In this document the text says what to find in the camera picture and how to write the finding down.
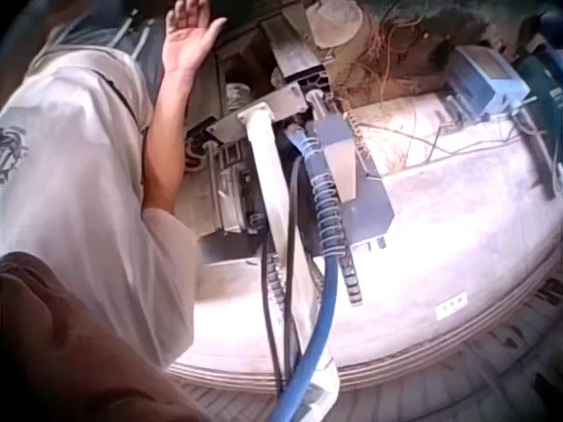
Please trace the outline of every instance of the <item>black cable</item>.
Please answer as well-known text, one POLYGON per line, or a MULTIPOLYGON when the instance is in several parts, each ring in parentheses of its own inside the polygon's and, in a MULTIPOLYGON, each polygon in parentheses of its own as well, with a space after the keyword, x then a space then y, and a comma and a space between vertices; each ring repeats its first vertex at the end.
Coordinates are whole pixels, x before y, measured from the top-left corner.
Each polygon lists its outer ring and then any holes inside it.
POLYGON ((264 246, 262 246, 262 259, 261 259, 261 285, 262 285, 262 309, 264 311, 264 319, 266 321, 267 342, 270 346, 270 354, 272 355, 272 364, 274 366, 275 387, 278 397, 282 395, 282 369, 280 368, 280 359, 278 357, 278 350, 275 345, 274 328, 272 327, 272 317, 270 316, 270 307, 267 302, 267 243, 270 238, 268 231, 264 246))
POLYGON ((372 129, 375 129, 375 130, 381 130, 383 132, 390 132, 392 134, 401 135, 401 136, 404 136, 404 137, 409 138, 411 140, 422 142, 422 143, 428 145, 429 147, 434 147, 435 150, 443 152, 444 154, 450 154, 450 152, 448 150, 446 150, 442 147, 439 147, 437 145, 434 146, 432 142, 429 142, 424 138, 420 138, 418 136, 412 136, 412 135, 406 134, 404 132, 401 132, 400 130, 391 129, 390 127, 372 125, 371 123, 366 123, 365 121, 359 121, 355 125, 357 127, 371 127, 372 129))
POLYGON ((434 143, 432 144, 432 149, 430 150, 430 152, 428 153, 428 157, 426 158, 426 163, 430 163, 430 160, 432 159, 432 154, 434 154, 434 150, 436 149, 436 145, 438 144, 438 140, 440 139, 440 135, 442 134, 442 125, 440 125, 440 127, 438 128, 438 130, 436 131, 436 136, 434 138, 434 143))
POLYGON ((296 249, 296 219, 299 211, 297 203, 299 194, 299 170, 303 162, 303 156, 299 156, 293 163, 289 181, 289 221, 288 221, 288 253, 287 253, 287 276, 285 283, 285 301, 283 303, 283 365, 285 367, 286 382, 291 379, 293 370, 290 358, 291 339, 291 301, 293 299, 293 270, 296 249))

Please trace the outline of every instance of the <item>machine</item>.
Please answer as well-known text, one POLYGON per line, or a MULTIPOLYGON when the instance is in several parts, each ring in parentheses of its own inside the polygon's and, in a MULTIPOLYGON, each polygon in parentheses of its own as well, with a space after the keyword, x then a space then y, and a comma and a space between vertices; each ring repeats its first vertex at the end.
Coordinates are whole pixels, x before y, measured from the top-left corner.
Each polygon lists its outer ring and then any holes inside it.
POLYGON ((332 407, 340 383, 325 342, 336 269, 351 305, 361 305, 354 248, 384 247, 394 218, 371 156, 333 97, 326 57, 301 3, 227 32, 196 79, 186 129, 186 172, 199 189, 190 213, 201 222, 194 226, 205 264, 268 251, 262 265, 270 306, 284 315, 290 379, 272 420, 295 411, 320 420, 332 407), (324 283, 313 264, 320 256, 324 283))

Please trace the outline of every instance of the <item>metal bracket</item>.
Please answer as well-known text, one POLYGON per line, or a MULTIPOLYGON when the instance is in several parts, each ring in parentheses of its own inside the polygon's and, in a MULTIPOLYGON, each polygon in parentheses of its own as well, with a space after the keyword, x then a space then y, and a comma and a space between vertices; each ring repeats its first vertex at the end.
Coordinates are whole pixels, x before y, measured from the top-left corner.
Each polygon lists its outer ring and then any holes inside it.
POLYGON ((254 101, 242 110, 228 114, 211 125, 208 131, 220 142, 238 141, 246 137, 246 127, 244 123, 241 123, 239 116, 244 115, 247 110, 255 110, 256 106, 263 104, 267 105, 272 121, 287 119, 295 114, 304 113, 309 108, 299 84, 292 83, 254 101))

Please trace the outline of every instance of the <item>spring coil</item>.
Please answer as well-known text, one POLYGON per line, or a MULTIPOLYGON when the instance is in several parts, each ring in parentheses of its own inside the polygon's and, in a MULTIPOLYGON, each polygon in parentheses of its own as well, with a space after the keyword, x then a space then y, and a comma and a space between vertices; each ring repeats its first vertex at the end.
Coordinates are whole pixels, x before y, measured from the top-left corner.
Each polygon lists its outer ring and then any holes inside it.
POLYGON ((285 280, 282 279, 282 266, 277 253, 267 255, 267 299, 274 309, 275 319, 278 324, 283 322, 285 301, 285 280))
MULTIPOLYGON (((312 136, 301 141, 301 151, 306 164, 315 154, 323 153, 320 141, 312 136)), ((333 175, 329 171, 321 174, 310 173, 310 180, 323 255, 342 257, 346 254, 346 242, 340 216, 340 200, 333 175)))

